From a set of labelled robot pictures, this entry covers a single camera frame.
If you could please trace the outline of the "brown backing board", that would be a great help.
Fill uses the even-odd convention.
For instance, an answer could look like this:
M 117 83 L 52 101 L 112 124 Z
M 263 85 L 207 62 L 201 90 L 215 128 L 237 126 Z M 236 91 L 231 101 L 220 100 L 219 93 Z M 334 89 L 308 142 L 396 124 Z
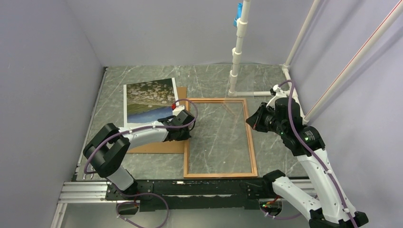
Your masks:
M 189 141 L 154 142 L 130 149 L 128 154 L 154 153 L 154 154 L 184 154 L 189 150 Z

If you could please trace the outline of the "landscape photo print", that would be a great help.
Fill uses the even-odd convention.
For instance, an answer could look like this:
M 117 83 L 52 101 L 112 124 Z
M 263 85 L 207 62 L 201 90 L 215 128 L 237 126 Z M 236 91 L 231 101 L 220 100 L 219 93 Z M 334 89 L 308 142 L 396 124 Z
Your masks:
M 178 100 L 174 78 L 124 85 L 124 126 L 132 127 L 173 115 Z

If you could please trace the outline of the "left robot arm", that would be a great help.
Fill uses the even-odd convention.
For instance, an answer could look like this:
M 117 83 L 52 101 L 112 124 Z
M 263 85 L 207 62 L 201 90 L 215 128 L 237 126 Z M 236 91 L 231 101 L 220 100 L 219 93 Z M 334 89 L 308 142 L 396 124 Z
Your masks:
M 118 194 L 129 200 L 136 195 L 138 183 L 122 166 L 127 152 L 150 143 L 188 140 L 191 137 L 189 126 L 195 120 L 196 116 L 181 110 L 176 115 L 135 128 L 118 128 L 113 123 L 107 123 L 83 149 L 83 156 L 87 159 L 84 173 L 96 173 L 109 180 L 118 189 Z

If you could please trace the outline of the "wooden picture frame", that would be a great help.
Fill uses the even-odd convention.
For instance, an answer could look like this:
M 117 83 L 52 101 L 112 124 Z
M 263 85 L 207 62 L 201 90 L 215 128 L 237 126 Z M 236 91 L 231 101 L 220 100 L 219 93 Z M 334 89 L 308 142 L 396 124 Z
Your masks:
M 185 142 L 184 178 L 257 177 L 245 98 L 193 98 L 199 109 L 192 138 Z

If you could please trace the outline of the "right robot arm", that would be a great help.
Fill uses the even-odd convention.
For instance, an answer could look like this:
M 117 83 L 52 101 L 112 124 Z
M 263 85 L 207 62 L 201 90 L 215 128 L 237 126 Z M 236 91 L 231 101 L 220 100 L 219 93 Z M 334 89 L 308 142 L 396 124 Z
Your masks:
M 369 222 L 368 216 L 356 210 L 342 190 L 319 131 L 303 123 L 300 106 L 293 98 L 279 98 L 273 105 L 262 102 L 246 123 L 257 132 L 280 136 L 306 171 L 317 198 L 297 187 L 280 170 L 262 177 L 264 195 L 284 198 L 311 228 L 359 228 Z

